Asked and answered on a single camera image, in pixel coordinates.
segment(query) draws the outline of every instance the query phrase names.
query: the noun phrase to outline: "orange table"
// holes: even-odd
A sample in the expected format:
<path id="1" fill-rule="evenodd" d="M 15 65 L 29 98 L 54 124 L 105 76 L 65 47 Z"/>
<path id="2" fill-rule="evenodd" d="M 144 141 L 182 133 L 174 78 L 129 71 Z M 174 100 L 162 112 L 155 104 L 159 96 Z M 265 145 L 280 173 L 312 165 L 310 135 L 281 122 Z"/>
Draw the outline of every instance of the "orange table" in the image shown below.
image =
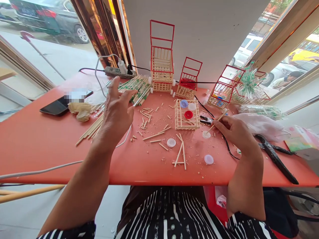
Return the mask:
<path id="1" fill-rule="evenodd" d="M 57 165 L 83 160 L 89 150 L 90 141 L 83 140 L 75 147 L 80 136 L 95 120 L 93 117 L 85 123 L 80 123 L 75 116 L 67 113 L 62 117 L 44 115 L 39 109 L 50 102 L 62 97 L 64 90 L 72 87 L 83 87 L 88 82 L 96 81 L 94 71 L 85 70 L 77 73 L 63 85 L 51 90 L 41 98 L 17 112 L 9 119 L 0 123 L 1 167 L 0 175 L 35 171 L 51 168 Z M 98 73 L 99 78 L 106 82 L 109 78 L 103 72 Z M 203 102 L 205 89 L 199 89 L 197 97 Z M 216 137 L 202 138 L 202 131 L 208 126 L 202 126 L 196 131 L 174 129 L 175 98 L 168 93 L 155 92 L 150 94 L 142 106 L 135 109 L 134 122 L 128 140 L 115 149 L 110 169 L 110 184 L 118 185 L 227 185 L 237 165 L 237 160 L 231 157 L 226 149 L 224 140 L 218 130 L 214 130 Z M 148 125 L 145 137 L 158 133 L 169 124 L 172 128 L 164 134 L 150 140 L 142 140 L 137 133 L 142 122 L 142 115 L 137 110 L 141 108 L 156 109 L 151 123 Z M 207 106 L 215 115 L 220 111 Z M 185 141 L 185 156 L 187 170 L 180 165 L 174 168 L 172 162 L 176 160 L 180 147 L 180 140 L 176 133 L 181 133 Z M 137 139 L 130 142 L 132 135 Z M 164 150 L 158 143 L 149 141 L 169 138 L 176 139 L 176 146 L 169 151 Z M 284 143 L 277 144 L 286 148 Z M 230 143 L 231 151 L 236 153 L 235 147 Z M 211 154 L 215 164 L 206 165 L 204 156 Z M 297 157 L 277 152 L 288 170 L 299 181 L 300 187 L 315 187 L 319 185 L 319 177 L 308 167 L 307 163 Z M 264 186 L 295 187 L 278 168 L 266 158 L 264 153 Z M 10 178 L 1 182 L 36 183 L 36 184 L 66 184 L 79 168 L 79 164 L 47 172 L 44 174 Z"/>

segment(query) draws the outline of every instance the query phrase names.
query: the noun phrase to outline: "hand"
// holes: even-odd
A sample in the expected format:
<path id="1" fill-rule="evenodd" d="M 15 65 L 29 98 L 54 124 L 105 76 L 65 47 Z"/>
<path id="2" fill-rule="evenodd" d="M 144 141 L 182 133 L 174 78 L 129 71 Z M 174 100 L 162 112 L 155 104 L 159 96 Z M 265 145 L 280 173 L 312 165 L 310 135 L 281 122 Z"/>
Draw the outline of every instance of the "hand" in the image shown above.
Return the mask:
<path id="1" fill-rule="evenodd" d="M 115 77 L 108 86 L 108 95 L 105 101 L 104 122 L 97 135 L 98 144 L 115 149 L 124 134 L 133 122 L 134 108 L 128 107 L 130 99 L 137 90 L 118 91 L 120 77 Z"/>
<path id="2" fill-rule="evenodd" d="M 242 120 L 224 116 L 220 122 L 214 120 L 213 124 L 228 141 L 240 149 L 242 154 L 249 154 L 257 148 L 260 148 L 253 135 L 249 132 L 247 125 Z"/>

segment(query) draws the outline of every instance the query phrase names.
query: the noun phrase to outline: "smartphone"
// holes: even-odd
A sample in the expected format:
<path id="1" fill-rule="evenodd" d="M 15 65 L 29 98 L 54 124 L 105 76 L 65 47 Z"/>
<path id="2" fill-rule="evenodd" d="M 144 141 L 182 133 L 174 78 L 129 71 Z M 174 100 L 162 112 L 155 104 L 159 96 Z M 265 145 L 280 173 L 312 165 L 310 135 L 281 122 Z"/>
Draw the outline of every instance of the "smartphone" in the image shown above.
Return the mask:
<path id="1" fill-rule="evenodd" d="M 92 94 L 93 91 L 88 90 L 86 97 Z M 56 101 L 53 101 L 52 103 L 48 104 L 47 106 L 44 106 L 42 109 L 40 109 L 40 112 L 54 116 L 62 116 L 69 110 L 68 103 L 70 103 L 69 99 L 66 99 L 63 96 L 60 99 L 57 99 Z"/>

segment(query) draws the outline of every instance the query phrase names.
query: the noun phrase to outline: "white plastic bag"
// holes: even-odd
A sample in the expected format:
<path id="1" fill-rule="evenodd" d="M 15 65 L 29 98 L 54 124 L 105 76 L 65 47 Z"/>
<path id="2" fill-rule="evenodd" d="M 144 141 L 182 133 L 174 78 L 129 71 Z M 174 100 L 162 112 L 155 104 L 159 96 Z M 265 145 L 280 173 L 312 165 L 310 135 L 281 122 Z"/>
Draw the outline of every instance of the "white plastic bag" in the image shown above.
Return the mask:
<path id="1" fill-rule="evenodd" d="M 233 117 L 244 121 L 253 135 L 261 134 L 269 141 L 281 142 L 290 138 L 290 133 L 284 130 L 283 125 L 264 115 L 243 113 Z"/>

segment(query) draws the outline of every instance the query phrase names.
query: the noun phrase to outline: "white car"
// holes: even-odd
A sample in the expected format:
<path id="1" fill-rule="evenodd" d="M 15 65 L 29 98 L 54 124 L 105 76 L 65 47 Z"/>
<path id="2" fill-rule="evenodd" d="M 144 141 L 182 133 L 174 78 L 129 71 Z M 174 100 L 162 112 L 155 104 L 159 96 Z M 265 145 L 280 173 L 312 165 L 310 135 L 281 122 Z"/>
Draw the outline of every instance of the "white car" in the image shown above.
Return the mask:
<path id="1" fill-rule="evenodd" d="M 241 46 L 239 47 L 238 51 L 230 61 L 229 65 L 233 66 L 243 66 L 245 65 L 246 61 L 262 41 L 263 38 L 248 35 L 246 39 L 243 41 Z"/>
<path id="2" fill-rule="evenodd" d="M 14 25 L 23 25 L 9 0 L 0 0 L 0 21 Z"/>

